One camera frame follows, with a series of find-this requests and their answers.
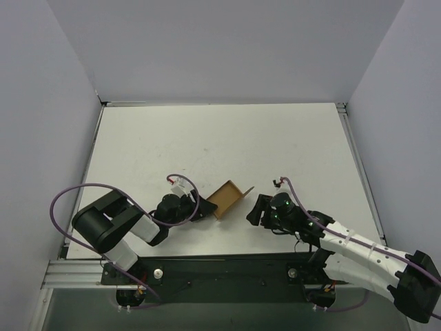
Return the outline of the brown cardboard box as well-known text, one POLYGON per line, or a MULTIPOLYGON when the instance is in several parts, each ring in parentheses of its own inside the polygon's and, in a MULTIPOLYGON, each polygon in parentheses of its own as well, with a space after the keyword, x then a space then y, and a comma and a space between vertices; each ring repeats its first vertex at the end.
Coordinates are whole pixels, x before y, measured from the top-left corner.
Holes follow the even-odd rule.
POLYGON ((233 208, 239 201, 243 200, 252 190, 254 186, 250 187, 245 192, 232 181, 226 181, 220 188, 214 191, 207 201, 217 205, 214 211, 214 216, 220 220, 231 208, 233 208))

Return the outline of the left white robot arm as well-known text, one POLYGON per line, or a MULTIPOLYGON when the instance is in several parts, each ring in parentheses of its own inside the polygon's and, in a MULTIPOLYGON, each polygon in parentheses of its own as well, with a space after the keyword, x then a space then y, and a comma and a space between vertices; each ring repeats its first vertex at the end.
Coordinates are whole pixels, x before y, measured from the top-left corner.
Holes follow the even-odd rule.
POLYGON ((141 266, 138 255, 124 240, 127 233, 154 247, 166 240, 170 224, 197 221, 217 209, 215 203, 197 198, 192 190, 189 194, 166 194, 155 210, 145 214, 113 190, 77 212, 72 226, 97 253, 118 266, 116 274, 123 282, 131 284, 141 277, 141 266))

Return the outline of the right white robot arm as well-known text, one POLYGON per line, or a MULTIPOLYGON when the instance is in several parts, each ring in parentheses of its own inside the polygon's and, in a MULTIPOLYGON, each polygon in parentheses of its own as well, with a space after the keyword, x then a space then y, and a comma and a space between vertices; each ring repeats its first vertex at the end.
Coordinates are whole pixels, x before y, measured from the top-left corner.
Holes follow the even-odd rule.
POLYGON ((406 317, 428 323, 440 299, 440 273, 429 255, 394 250, 306 210, 287 192, 258 196, 246 219, 254 226, 296 234, 316 247, 318 265, 332 280, 352 283, 392 301, 406 317))

